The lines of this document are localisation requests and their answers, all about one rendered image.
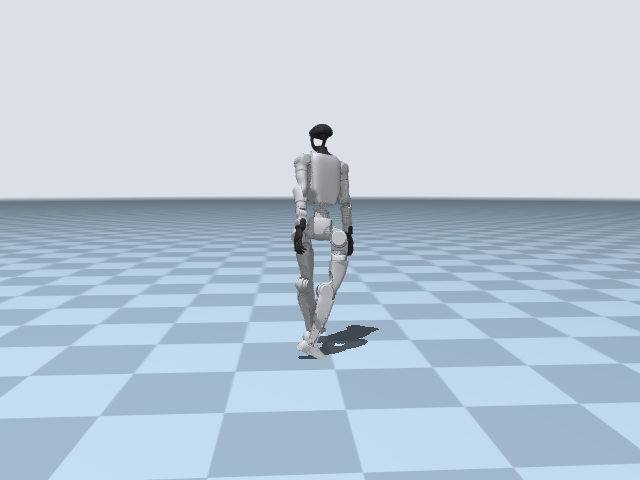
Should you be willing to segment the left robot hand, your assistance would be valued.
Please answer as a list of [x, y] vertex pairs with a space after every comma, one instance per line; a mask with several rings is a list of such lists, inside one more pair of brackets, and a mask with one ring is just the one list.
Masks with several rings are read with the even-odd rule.
[[305, 228], [306, 228], [306, 219], [301, 218], [300, 219], [300, 224], [295, 226], [296, 232], [295, 232], [295, 237], [294, 237], [294, 249], [295, 249], [296, 253], [300, 254], [300, 255], [301, 254], [303, 255], [303, 253], [305, 253], [303, 250], [306, 250], [306, 248], [304, 248], [303, 245], [302, 245], [302, 236], [303, 236], [303, 232], [302, 231], [305, 230]]

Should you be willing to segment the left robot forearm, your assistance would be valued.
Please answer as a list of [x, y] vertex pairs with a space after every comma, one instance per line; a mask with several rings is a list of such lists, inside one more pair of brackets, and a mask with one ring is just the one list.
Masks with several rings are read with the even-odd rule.
[[294, 187], [293, 189], [293, 195], [294, 195], [294, 199], [295, 199], [295, 204], [296, 204], [296, 225], [300, 224], [300, 219], [304, 218], [306, 219], [306, 225], [308, 223], [307, 221], [307, 198], [303, 196], [303, 192], [302, 192], [302, 188], [301, 186], [297, 185]]

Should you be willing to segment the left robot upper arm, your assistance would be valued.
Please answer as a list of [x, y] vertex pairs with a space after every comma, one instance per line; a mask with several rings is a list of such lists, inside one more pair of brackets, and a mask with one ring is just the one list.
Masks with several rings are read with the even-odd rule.
[[[298, 185], [301, 186], [303, 196], [306, 197], [308, 195], [308, 169], [307, 166], [311, 162], [310, 154], [302, 154], [295, 158], [294, 166], [296, 172], [296, 180]], [[297, 185], [296, 185], [297, 186]]]

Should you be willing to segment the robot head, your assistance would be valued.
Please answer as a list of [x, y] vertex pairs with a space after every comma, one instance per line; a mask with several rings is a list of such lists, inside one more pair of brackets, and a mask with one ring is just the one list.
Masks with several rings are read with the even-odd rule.
[[[311, 146], [314, 149], [314, 151], [316, 151], [316, 152], [318, 151], [317, 153], [331, 155], [328, 152], [327, 147], [325, 147], [325, 143], [326, 143], [327, 138], [332, 136], [332, 134], [333, 134], [332, 129], [326, 124], [318, 124], [318, 125], [314, 126], [309, 132], [310, 139], [311, 139]], [[315, 146], [313, 138], [322, 140], [323, 141], [322, 145], [321, 146]]]

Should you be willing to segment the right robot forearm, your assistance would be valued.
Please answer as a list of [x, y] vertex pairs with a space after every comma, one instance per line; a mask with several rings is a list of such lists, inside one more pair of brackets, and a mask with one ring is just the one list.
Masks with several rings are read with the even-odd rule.
[[[350, 195], [349, 195], [350, 197]], [[341, 212], [342, 212], [342, 230], [346, 233], [348, 233], [348, 227], [352, 226], [352, 215], [351, 215], [351, 210], [352, 210], [352, 205], [351, 205], [351, 200], [348, 204], [344, 204], [341, 207]], [[353, 226], [352, 226], [353, 229]]]

